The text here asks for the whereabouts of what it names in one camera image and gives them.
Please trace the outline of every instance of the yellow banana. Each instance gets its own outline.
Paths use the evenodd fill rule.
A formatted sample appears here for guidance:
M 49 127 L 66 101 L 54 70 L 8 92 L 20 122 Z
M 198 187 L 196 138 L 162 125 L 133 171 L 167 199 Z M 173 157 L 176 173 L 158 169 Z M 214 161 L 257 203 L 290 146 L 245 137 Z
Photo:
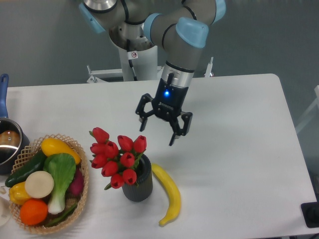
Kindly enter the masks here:
M 162 167 L 155 163 L 152 163 L 152 172 L 164 187 L 169 199 L 169 207 L 167 209 L 166 215 L 159 221 L 159 225 L 163 227 L 167 223 L 170 223 L 174 219 L 176 219 L 179 214 L 181 208 L 180 192 L 172 178 Z

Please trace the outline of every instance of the blue led light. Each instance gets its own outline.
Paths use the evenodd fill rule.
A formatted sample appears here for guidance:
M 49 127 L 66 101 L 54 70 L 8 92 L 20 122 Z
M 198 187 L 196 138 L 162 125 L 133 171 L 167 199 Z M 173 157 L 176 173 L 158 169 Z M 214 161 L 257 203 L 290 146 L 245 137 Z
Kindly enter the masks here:
M 165 97 L 168 97 L 168 96 L 169 96 L 169 91 L 168 91 L 168 90 L 166 90 L 166 91 L 164 92 L 164 96 L 165 96 Z

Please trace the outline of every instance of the purple vegetable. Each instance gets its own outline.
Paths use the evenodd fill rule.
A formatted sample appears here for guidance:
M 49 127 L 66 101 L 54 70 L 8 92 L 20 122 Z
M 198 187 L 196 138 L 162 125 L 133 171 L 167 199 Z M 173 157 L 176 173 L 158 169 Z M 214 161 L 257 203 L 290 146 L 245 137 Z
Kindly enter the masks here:
M 74 196 L 79 196 L 84 188 L 84 177 L 79 168 L 76 168 L 74 178 L 69 186 L 69 192 Z

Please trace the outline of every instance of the black vase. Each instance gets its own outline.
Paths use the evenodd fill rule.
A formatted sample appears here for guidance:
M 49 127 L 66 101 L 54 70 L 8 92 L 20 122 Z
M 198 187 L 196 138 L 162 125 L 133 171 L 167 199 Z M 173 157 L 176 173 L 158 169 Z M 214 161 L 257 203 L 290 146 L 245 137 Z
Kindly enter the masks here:
M 141 202 L 149 197 L 153 190 L 152 181 L 152 165 L 144 154 L 140 158 L 139 165 L 137 167 L 137 179 L 136 185 L 124 184 L 122 186 L 124 195 L 133 202 Z

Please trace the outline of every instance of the cooking pot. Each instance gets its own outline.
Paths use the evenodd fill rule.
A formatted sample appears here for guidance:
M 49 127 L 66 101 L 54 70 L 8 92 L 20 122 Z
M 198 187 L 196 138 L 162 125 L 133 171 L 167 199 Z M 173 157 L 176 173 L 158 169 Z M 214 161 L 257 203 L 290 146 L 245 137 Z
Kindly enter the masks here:
M 30 141 L 21 127 L 8 118 L 6 93 L 9 76 L 0 76 L 0 175 L 10 174 L 17 156 Z

